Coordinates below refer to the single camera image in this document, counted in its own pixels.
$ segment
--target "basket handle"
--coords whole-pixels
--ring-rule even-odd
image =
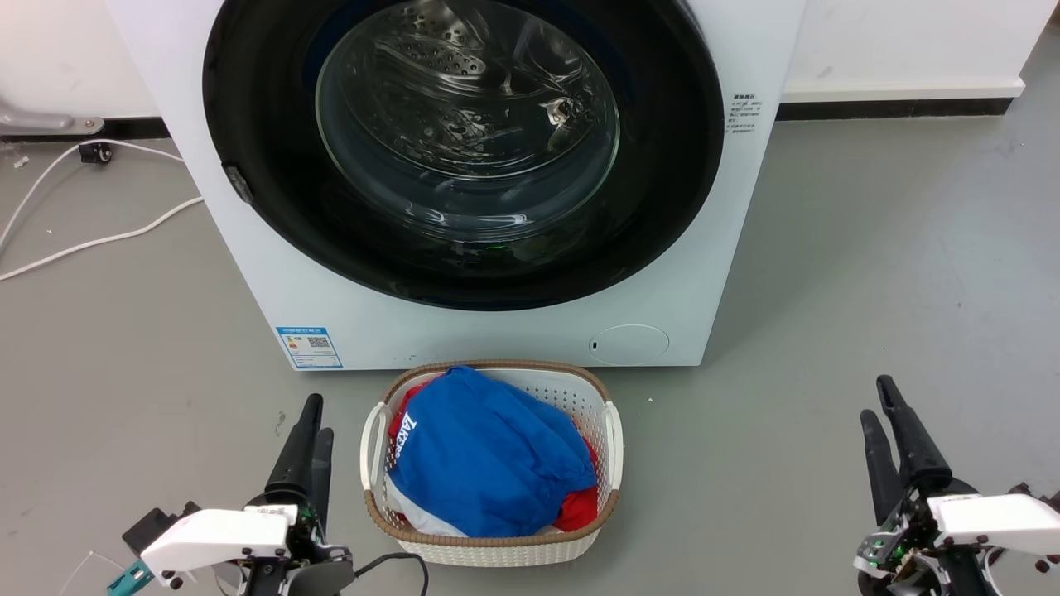
[[[360,434],[360,486],[365,490],[372,490],[379,484],[381,463],[386,460],[383,450],[386,449],[388,411],[387,404],[383,402],[375,404]],[[373,436],[375,449],[369,451]]]
[[[611,444],[614,445],[612,452],[607,454],[607,462],[611,466],[611,490],[618,490],[622,484],[622,452],[625,450],[625,442],[622,438],[622,418],[618,416],[618,408],[610,401],[604,409],[603,421],[607,427]]]

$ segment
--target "blue and white sticker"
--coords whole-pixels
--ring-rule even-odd
[[[278,327],[280,340],[290,354],[295,368],[342,368],[335,345],[322,327]]]

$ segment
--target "blue cloth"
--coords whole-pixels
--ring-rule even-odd
[[[472,538],[532,536],[596,486],[573,421],[506,383],[450,368],[408,402],[390,478]]]

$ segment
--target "white wall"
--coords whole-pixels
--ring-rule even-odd
[[[784,100],[1018,95],[1055,4],[810,0]],[[77,116],[158,115],[106,0],[0,0],[0,97]]]
[[[1006,98],[1057,0],[810,0],[784,101]]]

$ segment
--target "black baseboard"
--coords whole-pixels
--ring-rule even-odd
[[[104,120],[103,128],[94,135],[4,135],[0,141],[5,143],[45,143],[68,142],[80,143],[92,139],[114,139],[131,141],[137,139],[167,139],[170,130],[161,118],[114,118]]]
[[[1008,111],[1012,98],[982,100],[901,100],[882,102],[819,102],[780,104],[777,122],[792,120],[854,120],[876,118],[917,118],[923,116],[1001,116]],[[164,139],[170,130],[161,118],[118,118],[107,120],[95,135],[8,135],[6,143],[50,141],[81,142],[96,139]]]
[[[925,116],[1001,116],[1012,98],[979,100],[899,100],[780,104],[777,121],[918,118]]]

